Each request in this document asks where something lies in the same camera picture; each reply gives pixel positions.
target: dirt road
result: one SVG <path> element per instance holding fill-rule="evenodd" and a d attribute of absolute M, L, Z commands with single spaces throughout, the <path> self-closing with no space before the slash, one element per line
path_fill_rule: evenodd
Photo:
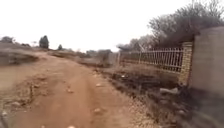
<path fill-rule="evenodd" d="M 155 127 L 140 103 L 115 90 L 91 69 L 66 59 L 39 56 L 42 60 L 21 79 L 32 81 L 41 76 L 35 84 L 45 93 L 37 95 L 29 109 L 10 117 L 11 128 Z"/>

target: fence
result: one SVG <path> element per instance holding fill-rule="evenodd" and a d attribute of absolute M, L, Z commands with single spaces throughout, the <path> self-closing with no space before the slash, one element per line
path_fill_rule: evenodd
<path fill-rule="evenodd" d="M 182 48 L 151 49 L 147 52 L 120 52 L 119 63 L 146 64 L 163 71 L 177 73 L 179 83 L 188 84 L 192 56 L 192 43 Z"/>

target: metal fence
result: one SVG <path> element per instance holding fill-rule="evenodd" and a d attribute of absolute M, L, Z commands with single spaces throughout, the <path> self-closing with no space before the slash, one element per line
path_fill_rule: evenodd
<path fill-rule="evenodd" d="M 179 73 L 182 67 L 183 48 L 151 49 L 147 52 L 120 52 L 120 63 L 153 65 Z"/>

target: shrub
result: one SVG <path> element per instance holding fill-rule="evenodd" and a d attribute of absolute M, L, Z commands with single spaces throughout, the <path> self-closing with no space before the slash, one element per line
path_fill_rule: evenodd
<path fill-rule="evenodd" d="M 150 20 L 154 47 L 181 46 L 183 42 L 194 41 L 201 29 L 224 26 L 223 12 L 220 2 L 212 0 L 208 4 L 194 2 L 174 14 Z"/>
<path fill-rule="evenodd" d="M 63 50 L 63 47 L 61 44 L 58 46 L 58 50 Z"/>
<path fill-rule="evenodd" d="M 4 36 L 1 38 L 0 42 L 2 43 L 14 43 L 14 38 L 9 36 Z"/>
<path fill-rule="evenodd" d="M 40 38 L 39 47 L 44 48 L 44 49 L 48 49 L 49 41 L 48 41 L 48 38 L 47 38 L 46 35 Z"/>

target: vegetation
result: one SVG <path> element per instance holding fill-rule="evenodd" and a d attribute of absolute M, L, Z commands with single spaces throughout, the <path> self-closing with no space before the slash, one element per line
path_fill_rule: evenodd
<path fill-rule="evenodd" d="M 61 44 L 58 46 L 58 50 L 63 50 L 63 47 Z"/>
<path fill-rule="evenodd" d="M 0 42 L 2 43 L 14 43 L 15 39 L 13 37 L 4 36 L 1 38 Z"/>
<path fill-rule="evenodd" d="M 121 51 L 147 51 L 151 47 L 181 47 L 183 42 L 194 41 L 202 29 L 224 26 L 223 13 L 219 0 L 193 2 L 173 14 L 151 19 L 148 27 L 152 29 L 152 35 L 132 39 L 118 48 Z"/>
<path fill-rule="evenodd" d="M 46 35 L 40 38 L 39 47 L 44 49 L 49 48 L 49 41 Z"/>

